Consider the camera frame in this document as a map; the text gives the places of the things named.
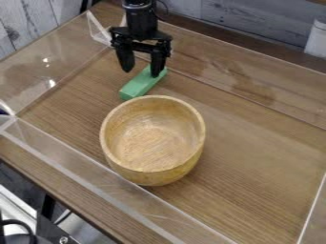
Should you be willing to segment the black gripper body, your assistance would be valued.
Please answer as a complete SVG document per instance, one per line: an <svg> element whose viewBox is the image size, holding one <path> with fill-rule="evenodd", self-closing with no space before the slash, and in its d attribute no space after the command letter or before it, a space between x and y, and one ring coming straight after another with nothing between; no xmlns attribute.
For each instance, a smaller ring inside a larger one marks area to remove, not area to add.
<svg viewBox="0 0 326 244"><path fill-rule="evenodd" d="M111 45L116 49L119 44L131 46L137 52L151 54L161 50L165 58L171 56L172 36L157 28L155 3L123 3L124 27L111 27Z"/></svg>

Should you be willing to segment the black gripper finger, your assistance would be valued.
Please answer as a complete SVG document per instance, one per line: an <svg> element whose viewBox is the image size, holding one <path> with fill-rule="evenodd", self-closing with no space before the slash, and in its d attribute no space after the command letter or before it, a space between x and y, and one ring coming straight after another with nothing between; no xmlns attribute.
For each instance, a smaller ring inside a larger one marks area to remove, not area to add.
<svg viewBox="0 0 326 244"><path fill-rule="evenodd" d="M135 66L135 56L131 46L125 44L119 44L116 46L116 55L120 61L123 71L129 72Z"/></svg>
<svg viewBox="0 0 326 244"><path fill-rule="evenodd" d="M165 66L165 54L161 50L153 50L149 57L149 73L152 77L156 77Z"/></svg>

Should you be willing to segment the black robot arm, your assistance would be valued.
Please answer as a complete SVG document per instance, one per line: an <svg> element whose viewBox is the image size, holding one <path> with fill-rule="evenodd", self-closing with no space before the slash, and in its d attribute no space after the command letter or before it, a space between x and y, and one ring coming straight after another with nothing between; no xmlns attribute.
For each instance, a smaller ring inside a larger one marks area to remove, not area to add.
<svg viewBox="0 0 326 244"><path fill-rule="evenodd" d="M111 45L121 69L129 72L135 66L133 52L149 55L149 75L156 77L171 56L172 36L157 28L156 0L121 0L125 26L111 27Z"/></svg>

